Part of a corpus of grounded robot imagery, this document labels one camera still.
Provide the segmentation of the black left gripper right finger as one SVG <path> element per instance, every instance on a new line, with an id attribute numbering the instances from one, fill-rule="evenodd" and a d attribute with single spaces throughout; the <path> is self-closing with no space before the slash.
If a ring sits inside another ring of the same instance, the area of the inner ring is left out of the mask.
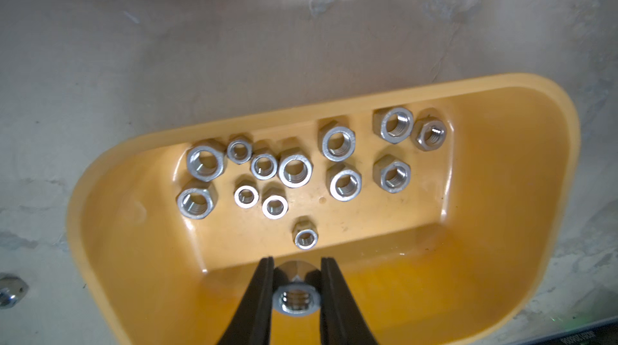
<path id="1" fill-rule="evenodd" d="M 322 344 L 378 344 L 332 257 L 321 259 Z"/>

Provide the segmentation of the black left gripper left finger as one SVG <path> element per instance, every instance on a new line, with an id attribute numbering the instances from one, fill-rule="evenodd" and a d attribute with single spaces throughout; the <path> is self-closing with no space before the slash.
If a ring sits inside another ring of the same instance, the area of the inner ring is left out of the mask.
<path id="1" fill-rule="evenodd" d="M 225 333 L 218 344 L 270 343 L 274 258 L 262 258 Z"/>

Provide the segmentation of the yellow plastic storage box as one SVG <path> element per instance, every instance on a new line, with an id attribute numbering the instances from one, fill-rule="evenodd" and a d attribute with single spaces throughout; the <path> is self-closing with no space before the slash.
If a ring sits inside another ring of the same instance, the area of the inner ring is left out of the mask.
<path id="1" fill-rule="evenodd" d="M 409 136 L 391 144 L 373 132 L 373 112 L 404 107 L 447 126 L 437 150 Z M 362 175 L 354 200 L 331 197 L 319 129 L 339 121 L 357 145 L 339 162 Z M 176 197 L 191 180 L 186 155 L 203 140 L 243 135 L 281 154 L 300 148 L 309 183 L 258 183 L 285 192 L 289 210 L 268 219 L 240 208 L 236 186 L 253 181 L 228 164 L 213 181 L 217 206 L 181 215 Z M 512 319 L 550 261 L 580 147 L 579 118 L 555 82 L 506 74 L 378 93 L 148 134 L 101 155 L 69 201 L 69 247 L 93 298 L 124 344 L 214 344 L 225 332 L 258 262 L 336 259 L 381 344 L 465 344 Z M 411 167 L 390 194 L 373 164 L 391 154 Z M 297 248 L 300 219 L 319 240 Z"/>

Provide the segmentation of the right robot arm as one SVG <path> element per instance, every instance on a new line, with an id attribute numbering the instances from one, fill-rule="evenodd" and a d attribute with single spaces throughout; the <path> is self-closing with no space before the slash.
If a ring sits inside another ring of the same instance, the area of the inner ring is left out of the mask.
<path id="1" fill-rule="evenodd" d="M 594 322 L 563 333 L 512 342 L 516 345 L 607 345 L 617 344 L 617 318 Z"/>

